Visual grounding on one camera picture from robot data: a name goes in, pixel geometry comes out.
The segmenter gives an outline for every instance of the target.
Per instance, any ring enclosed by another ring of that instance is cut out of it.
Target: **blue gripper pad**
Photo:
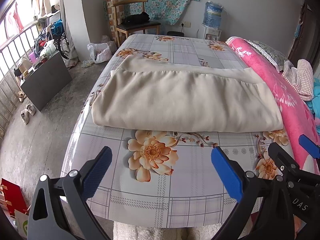
[[[102,181],[112,162],[111,149],[105,146],[102,151],[101,157],[96,161],[90,170],[90,173],[87,174],[82,182],[83,193],[81,194],[81,197],[84,201],[94,196],[98,186],[100,185],[100,182]]]
[[[304,148],[313,158],[319,159],[320,158],[320,148],[311,141],[307,136],[304,134],[299,136],[299,144]]]
[[[221,152],[221,149],[217,147],[214,148],[211,151],[211,162],[230,197],[240,202],[243,195],[242,181]]]

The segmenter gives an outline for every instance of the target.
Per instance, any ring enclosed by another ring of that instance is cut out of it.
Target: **pink blanket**
[[[288,133],[295,161],[300,168],[319,174],[316,161],[298,142],[299,136],[305,134],[319,144],[313,116],[297,92],[282,78],[281,73],[244,39],[232,37],[227,44],[241,59],[251,67],[270,88],[281,111],[284,127]]]

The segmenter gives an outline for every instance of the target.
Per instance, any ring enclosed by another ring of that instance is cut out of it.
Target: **metal screw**
[[[254,173],[252,171],[246,171],[245,175],[248,177],[248,178],[253,178],[254,177]]]
[[[47,179],[47,177],[48,177],[48,176],[47,176],[47,175],[45,175],[45,174],[44,174],[44,175],[42,175],[42,176],[40,177],[40,181],[45,181],[45,180]]]
[[[277,181],[283,181],[283,178],[280,175],[276,176]]]
[[[289,182],[288,182],[288,187],[289,187],[289,188],[293,188],[293,187],[294,187],[294,184],[293,184],[292,181],[289,181]]]
[[[69,172],[70,177],[75,177],[75,176],[77,176],[77,174],[78,174],[78,171],[76,171],[76,170],[72,170]]]

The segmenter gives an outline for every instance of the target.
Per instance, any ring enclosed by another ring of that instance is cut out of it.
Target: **folded beige garment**
[[[92,106],[96,125],[162,131],[283,128],[265,82],[251,69],[213,69],[128,56]]]

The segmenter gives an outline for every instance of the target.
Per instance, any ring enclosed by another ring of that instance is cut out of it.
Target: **green patterned pillow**
[[[283,70],[284,62],[288,59],[285,55],[276,49],[260,42],[260,41],[247,41],[253,46],[261,55],[263,55],[273,66],[275,66],[278,73]]]

